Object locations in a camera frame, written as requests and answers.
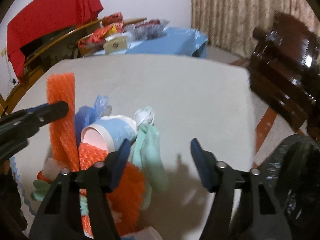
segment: orange foam mesh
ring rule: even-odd
[[[108,152],[87,143],[80,143],[79,159],[81,170],[92,166],[95,162],[104,161]],[[112,209],[122,214],[121,222],[116,224],[120,236],[132,233],[138,223],[139,210],[143,201],[145,178],[138,167],[127,163],[119,184],[112,193],[106,194],[112,203]],[[92,236],[88,216],[82,217],[84,230]]]
[[[55,74],[47,78],[47,101],[68,103],[66,117],[50,123],[50,141],[53,158],[79,171],[79,157],[75,136],[75,76],[73,73]]]

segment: small box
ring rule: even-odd
[[[127,49],[127,36],[116,36],[106,38],[106,43],[103,45],[106,54],[115,52],[118,50]]]

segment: orange strip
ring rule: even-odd
[[[305,135],[300,129],[297,131],[297,134]]]
[[[260,149],[261,145],[263,144],[264,140],[266,139],[268,133],[271,130],[271,127],[277,117],[277,113],[269,107],[265,112],[264,116],[260,120],[259,124],[256,128],[256,153]]]
[[[230,65],[237,66],[237,67],[241,67],[242,65],[244,65],[244,64],[247,63],[247,62],[248,62],[247,59],[240,58],[240,59],[237,59],[237,60],[234,61],[234,62],[231,62]]]

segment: red cloth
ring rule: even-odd
[[[33,0],[8,24],[7,51],[17,77],[23,76],[25,57],[20,48],[54,31],[97,19],[99,0]]]

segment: metal screw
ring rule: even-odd
[[[96,163],[94,164],[94,166],[95,166],[96,168],[102,168],[102,167],[104,166],[104,162],[96,162]]]
[[[258,170],[258,169],[251,169],[251,174],[253,174],[253,175],[255,175],[255,176],[257,176],[257,175],[259,175],[260,174],[260,171]]]
[[[60,171],[63,175],[68,175],[70,170],[67,169],[67,168],[63,168],[61,171]]]
[[[225,162],[217,162],[217,167],[220,169],[224,169],[227,167],[227,164]]]

